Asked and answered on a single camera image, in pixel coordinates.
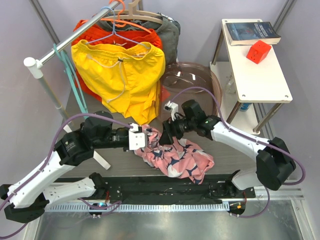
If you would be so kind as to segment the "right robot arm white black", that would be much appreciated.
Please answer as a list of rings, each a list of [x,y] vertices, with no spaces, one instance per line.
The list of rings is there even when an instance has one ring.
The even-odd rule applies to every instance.
[[[184,102],[181,107],[183,114],[179,113],[179,106],[174,102],[164,105],[170,118],[162,123],[160,145],[171,145],[174,139],[182,139],[184,133],[196,132],[201,137],[226,144],[255,161],[254,168],[237,170],[231,175],[225,186],[230,197],[236,198],[250,187],[264,186],[277,191],[296,169],[282,139],[275,137],[269,140],[232,128],[220,117],[206,115],[193,99]]]

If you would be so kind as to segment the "teal plastic hanger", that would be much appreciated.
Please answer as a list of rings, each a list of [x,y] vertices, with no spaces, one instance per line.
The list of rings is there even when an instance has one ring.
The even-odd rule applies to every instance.
[[[86,103],[82,88],[80,86],[80,81],[77,77],[75,67],[74,67],[68,53],[64,49],[61,51],[58,51],[57,45],[55,43],[53,44],[53,50],[54,50],[54,53],[59,58],[59,60],[64,65],[64,68],[65,68],[64,71],[68,77],[72,92],[75,96],[77,105],[78,105],[81,113],[82,114],[88,113],[89,111],[88,111],[87,103]]]

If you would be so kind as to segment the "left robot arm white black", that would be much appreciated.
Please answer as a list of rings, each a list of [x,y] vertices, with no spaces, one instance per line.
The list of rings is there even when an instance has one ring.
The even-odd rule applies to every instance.
[[[15,184],[3,184],[0,208],[7,220],[27,224],[49,208],[79,198],[102,199],[107,185],[99,173],[92,173],[79,181],[52,187],[65,173],[95,156],[96,149],[122,148],[134,150],[131,140],[141,129],[135,123],[121,123],[114,129],[110,113],[87,113],[79,129],[66,133],[60,140],[54,139],[47,157],[26,177]]]

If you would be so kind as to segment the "pink whale print shorts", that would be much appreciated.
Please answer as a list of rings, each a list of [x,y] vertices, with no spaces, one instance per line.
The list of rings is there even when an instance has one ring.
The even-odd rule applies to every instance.
[[[185,138],[173,139],[173,144],[160,145],[161,132],[147,124],[142,126],[148,138],[146,147],[134,151],[153,169],[169,178],[189,178],[194,184],[204,181],[205,173],[214,165],[214,158]]]

